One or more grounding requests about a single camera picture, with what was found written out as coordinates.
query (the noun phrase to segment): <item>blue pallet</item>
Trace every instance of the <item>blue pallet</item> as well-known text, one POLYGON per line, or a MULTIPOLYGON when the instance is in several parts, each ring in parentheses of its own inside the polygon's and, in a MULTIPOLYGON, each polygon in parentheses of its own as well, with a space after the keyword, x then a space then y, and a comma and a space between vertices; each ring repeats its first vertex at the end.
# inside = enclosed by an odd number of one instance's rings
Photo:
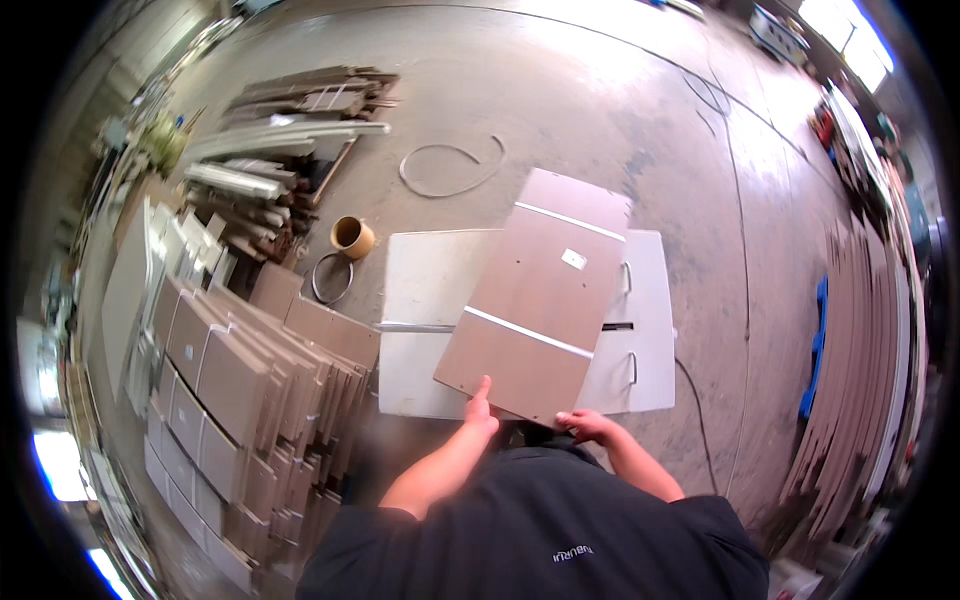
POLYGON ((810 386, 800 399, 800 418, 809 419, 813 408, 813 397, 817 394, 817 382, 820 380, 820 364, 824 358, 824 338, 827 336, 827 276, 817 284, 817 307, 820 309, 820 330, 813 336, 813 376, 810 386))

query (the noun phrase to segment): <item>workbench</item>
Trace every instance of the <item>workbench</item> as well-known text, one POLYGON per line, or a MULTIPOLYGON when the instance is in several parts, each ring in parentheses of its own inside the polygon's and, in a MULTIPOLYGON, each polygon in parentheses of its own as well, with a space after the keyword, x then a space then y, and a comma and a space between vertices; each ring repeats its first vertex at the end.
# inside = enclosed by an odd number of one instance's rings
MULTIPOLYGON (((501 232, 390 237, 380 324, 381 413, 463 418, 468 397, 434 381, 433 372, 501 232)), ((630 230, 626 238, 621 288, 611 299, 576 403, 608 415, 674 405, 673 318, 663 244, 657 231, 630 230)))

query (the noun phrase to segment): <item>cardboard tube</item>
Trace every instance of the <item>cardboard tube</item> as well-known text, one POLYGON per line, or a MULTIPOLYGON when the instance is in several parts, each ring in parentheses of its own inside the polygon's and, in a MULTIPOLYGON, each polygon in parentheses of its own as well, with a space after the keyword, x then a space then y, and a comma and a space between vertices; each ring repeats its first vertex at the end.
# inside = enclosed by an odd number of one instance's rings
POLYGON ((373 230, 356 217, 342 217, 330 230, 333 247, 354 260, 366 256, 375 241, 373 230))

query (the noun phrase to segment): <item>concrete floor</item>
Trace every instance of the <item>concrete floor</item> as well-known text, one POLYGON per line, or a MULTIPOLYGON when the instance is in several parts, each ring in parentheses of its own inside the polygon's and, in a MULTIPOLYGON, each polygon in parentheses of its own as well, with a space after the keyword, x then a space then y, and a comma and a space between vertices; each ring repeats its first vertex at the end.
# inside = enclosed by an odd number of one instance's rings
MULTIPOLYGON (((305 271, 330 251, 337 218, 365 218, 381 242, 356 265, 336 308, 366 323, 380 317, 384 242, 392 233, 501 227, 532 167, 629 196, 631 226, 663 238, 676 355, 703 402, 719 491, 730 488, 734 508, 756 529, 788 470, 810 377, 825 227, 848 218, 840 181, 805 123, 817 85, 713 13, 701 23, 629 0, 385 6, 393 4, 285 2, 187 69, 171 108, 190 114, 207 106, 200 135, 250 82, 341 63, 401 74, 391 95, 402 102, 384 115, 393 132, 355 145, 325 194, 310 255, 299 265, 305 271), (729 92, 729 101, 716 94, 726 117, 694 93, 710 98, 697 76, 715 77, 729 92), (409 151, 444 142, 485 164, 423 153, 412 175, 439 189, 473 180, 497 159, 492 133, 505 141, 507 160, 470 192, 426 200, 397 176, 409 151)), ((709 493, 694 394, 679 369, 676 375, 675 408, 620 422, 688 494, 709 493)), ((114 433, 139 433, 132 427, 142 425, 132 425, 133 415, 114 417, 105 426, 126 454, 125 468, 139 469, 135 485, 147 488, 143 510, 157 528, 171 589, 191 597, 239 593, 211 571, 142 473, 142 442, 114 433), (189 548, 182 555, 179 544, 189 548)), ((390 473, 449 430, 449 423, 381 416, 367 431, 390 473)), ((289 594, 288 587, 268 588, 266 596, 289 594)))

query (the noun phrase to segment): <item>white label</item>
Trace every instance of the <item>white label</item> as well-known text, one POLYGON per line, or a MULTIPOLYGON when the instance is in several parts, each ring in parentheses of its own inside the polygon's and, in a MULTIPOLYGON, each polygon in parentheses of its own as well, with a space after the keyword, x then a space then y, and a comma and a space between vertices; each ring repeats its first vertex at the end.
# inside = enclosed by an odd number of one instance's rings
POLYGON ((570 248, 564 250, 564 255, 560 259, 577 271, 583 271, 584 267, 587 266, 587 257, 581 256, 570 248))

